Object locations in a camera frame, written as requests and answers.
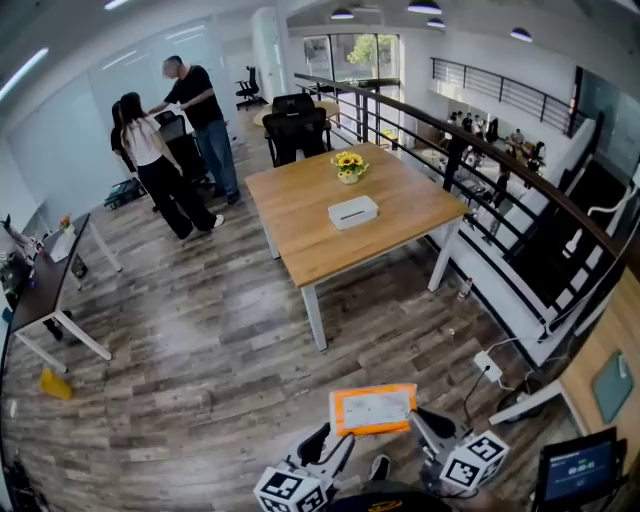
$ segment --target tissue box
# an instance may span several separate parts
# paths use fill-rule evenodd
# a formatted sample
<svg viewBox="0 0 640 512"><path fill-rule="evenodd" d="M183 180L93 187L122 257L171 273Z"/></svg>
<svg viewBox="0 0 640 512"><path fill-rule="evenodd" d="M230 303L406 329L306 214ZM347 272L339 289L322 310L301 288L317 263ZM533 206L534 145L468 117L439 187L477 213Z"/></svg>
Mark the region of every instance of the tissue box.
<svg viewBox="0 0 640 512"><path fill-rule="evenodd" d="M339 230L349 229L378 216L378 205L369 196L360 196L329 206L329 218Z"/></svg>

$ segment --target black pants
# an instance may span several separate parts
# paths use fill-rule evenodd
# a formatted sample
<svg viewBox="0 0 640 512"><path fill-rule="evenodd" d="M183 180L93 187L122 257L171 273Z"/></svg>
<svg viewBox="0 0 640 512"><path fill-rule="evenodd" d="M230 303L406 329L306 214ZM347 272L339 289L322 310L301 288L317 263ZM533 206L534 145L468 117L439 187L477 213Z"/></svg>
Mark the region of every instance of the black pants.
<svg viewBox="0 0 640 512"><path fill-rule="evenodd" d="M167 224L179 238L187 238L194 225L200 231L210 231L213 228L215 217L204 206L191 184L180 176L164 156L152 164L140 166L138 176ZM180 213L172 197L189 218Z"/></svg>

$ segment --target power strip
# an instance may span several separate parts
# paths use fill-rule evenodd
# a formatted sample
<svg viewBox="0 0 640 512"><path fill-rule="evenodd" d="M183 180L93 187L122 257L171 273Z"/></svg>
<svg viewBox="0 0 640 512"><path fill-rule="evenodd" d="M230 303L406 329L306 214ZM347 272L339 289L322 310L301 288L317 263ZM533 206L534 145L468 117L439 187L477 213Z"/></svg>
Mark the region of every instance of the power strip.
<svg viewBox="0 0 640 512"><path fill-rule="evenodd" d="M491 357L489 357L489 354L487 354L484 350L476 354L476 356L473 358L473 362L476 363L476 366L480 369L481 372L484 372L486 377L491 382L498 382L500 380L500 377L502 377L502 370L496 363L493 362L493 359L491 359ZM484 369L487 366L489 367L489 369L485 372Z"/></svg>

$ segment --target man's black t-shirt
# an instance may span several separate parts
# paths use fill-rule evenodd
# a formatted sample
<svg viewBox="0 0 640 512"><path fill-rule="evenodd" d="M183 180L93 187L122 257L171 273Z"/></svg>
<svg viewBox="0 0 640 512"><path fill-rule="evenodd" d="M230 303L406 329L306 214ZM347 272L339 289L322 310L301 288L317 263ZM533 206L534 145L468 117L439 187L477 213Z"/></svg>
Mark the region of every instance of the man's black t-shirt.
<svg viewBox="0 0 640 512"><path fill-rule="evenodd" d="M165 98L166 103L187 103L208 89L213 89L209 74L202 66L191 66L184 79L176 80L173 89ZM185 110L194 129L204 128L212 121L222 119L220 105L215 95Z"/></svg>
<svg viewBox="0 0 640 512"><path fill-rule="evenodd" d="M421 492L371 493L333 502L328 512L451 512L437 498Z"/></svg>
<svg viewBox="0 0 640 512"><path fill-rule="evenodd" d="M122 139L120 138L120 135L120 130L117 130L116 128L111 130L111 151L119 151L120 157L126 164L129 171L136 172L136 166L133 165L133 162L131 161L131 158L129 158L127 151L122 146Z"/></svg>

